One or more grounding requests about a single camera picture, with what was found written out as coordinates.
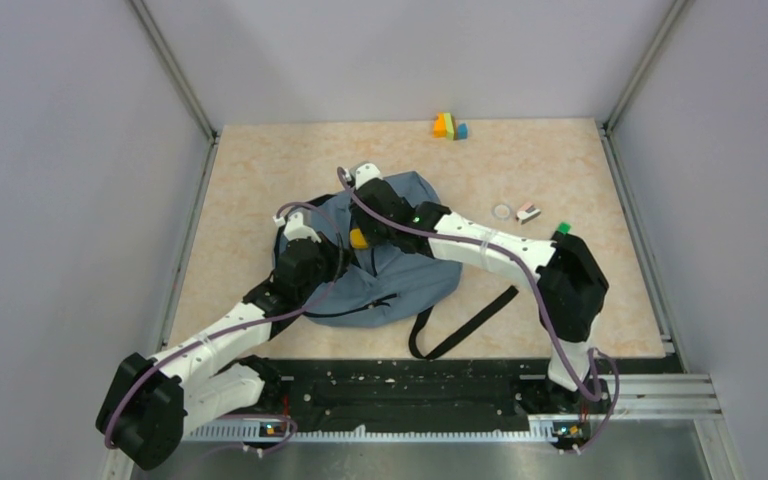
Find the orange pencil sharpener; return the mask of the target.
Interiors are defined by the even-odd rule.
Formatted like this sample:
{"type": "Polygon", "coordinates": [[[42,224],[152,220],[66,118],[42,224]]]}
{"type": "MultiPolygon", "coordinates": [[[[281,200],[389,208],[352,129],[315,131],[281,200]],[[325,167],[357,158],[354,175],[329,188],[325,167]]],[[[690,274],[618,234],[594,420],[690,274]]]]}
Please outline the orange pencil sharpener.
{"type": "Polygon", "coordinates": [[[370,243],[359,228],[353,228],[349,232],[349,241],[352,249],[366,250],[370,248],[370,243]]]}

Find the green and black highlighter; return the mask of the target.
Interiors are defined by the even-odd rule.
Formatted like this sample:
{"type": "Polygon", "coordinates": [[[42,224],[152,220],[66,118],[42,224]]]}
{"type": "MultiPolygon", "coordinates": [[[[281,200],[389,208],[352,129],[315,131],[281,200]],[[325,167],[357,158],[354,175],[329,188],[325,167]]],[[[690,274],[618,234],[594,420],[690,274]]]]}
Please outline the green and black highlighter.
{"type": "Polygon", "coordinates": [[[567,234],[570,230],[571,225],[566,222],[561,222],[556,228],[556,232],[562,235],[567,234]]]}

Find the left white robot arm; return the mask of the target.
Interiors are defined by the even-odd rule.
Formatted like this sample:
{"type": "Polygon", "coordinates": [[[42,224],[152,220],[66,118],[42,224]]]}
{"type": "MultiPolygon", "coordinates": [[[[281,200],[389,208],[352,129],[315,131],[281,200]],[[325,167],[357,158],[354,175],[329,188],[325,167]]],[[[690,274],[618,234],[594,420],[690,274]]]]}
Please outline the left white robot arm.
{"type": "Polygon", "coordinates": [[[269,276],[215,323],[150,357],[126,357],[95,422],[106,447],[151,470],[185,435],[224,414],[248,407],[262,414],[274,410],[281,397],[274,376],[240,357],[330,296],[350,258],[342,238],[290,240],[269,276]]]}

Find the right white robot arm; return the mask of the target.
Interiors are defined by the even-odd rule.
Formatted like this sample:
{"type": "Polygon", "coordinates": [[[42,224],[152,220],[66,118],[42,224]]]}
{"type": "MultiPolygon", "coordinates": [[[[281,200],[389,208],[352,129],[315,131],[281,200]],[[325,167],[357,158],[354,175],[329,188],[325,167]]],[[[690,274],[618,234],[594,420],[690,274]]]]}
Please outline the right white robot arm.
{"type": "Polygon", "coordinates": [[[592,345],[591,331],[609,282],[582,238],[569,233],[555,233],[548,240],[518,237],[434,202],[412,206],[381,177],[361,180],[345,172],[338,177],[366,239],[474,266],[529,287],[552,344],[549,404],[572,412],[586,398],[601,398],[601,388],[588,387],[585,380],[595,373],[594,358],[600,353],[592,345]]]}

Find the colourful sticky note stack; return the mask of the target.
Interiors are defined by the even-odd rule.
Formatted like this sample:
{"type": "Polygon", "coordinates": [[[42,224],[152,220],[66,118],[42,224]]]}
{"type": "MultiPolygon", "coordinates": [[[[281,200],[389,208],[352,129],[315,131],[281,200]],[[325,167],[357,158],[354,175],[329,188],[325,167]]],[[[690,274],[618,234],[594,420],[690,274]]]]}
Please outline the colourful sticky note stack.
{"type": "Polygon", "coordinates": [[[469,136],[469,129],[465,123],[458,123],[454,116],[449,112],[440,112],[432,127],[433,138],[446,138],[457,141],[465,140],[469,136]]]}

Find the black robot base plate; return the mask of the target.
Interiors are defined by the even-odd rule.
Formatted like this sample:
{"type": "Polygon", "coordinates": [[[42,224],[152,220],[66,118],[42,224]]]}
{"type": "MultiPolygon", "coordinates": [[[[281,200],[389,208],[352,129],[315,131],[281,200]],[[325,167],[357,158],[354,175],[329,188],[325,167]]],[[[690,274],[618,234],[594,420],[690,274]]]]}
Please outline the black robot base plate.
{"type": "Polygon", "coordinates": [[[546,360],[243,361],[261,364],[276,381],[256,405],[230,417],[284,416],[302,433],[524,432],[538,415],[594,418],[611,401],[608,391],[589,401],[554,384],[546,360]]]}

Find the aluminium frame rail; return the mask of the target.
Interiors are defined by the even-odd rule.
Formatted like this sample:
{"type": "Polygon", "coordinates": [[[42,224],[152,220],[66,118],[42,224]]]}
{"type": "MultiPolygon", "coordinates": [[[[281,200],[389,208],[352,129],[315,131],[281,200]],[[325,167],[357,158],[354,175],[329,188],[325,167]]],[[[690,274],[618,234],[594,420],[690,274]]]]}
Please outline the aluminium frame rail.
{"type": "Polygon", "coordinates": [[[269,360],[250,357],[202,386],[124,367],[98,414],[99,430],[139,467],[154,469],[186,440],[419,443],[543,442],[558,454],[602,445],[623,422],[640,421],[652,440],[661,422],[691,421],[710,474],[741,473],[712,380],[667,363],[600,363],[587,386],[596,400],[552,384],[543,361],[269,360]]]}

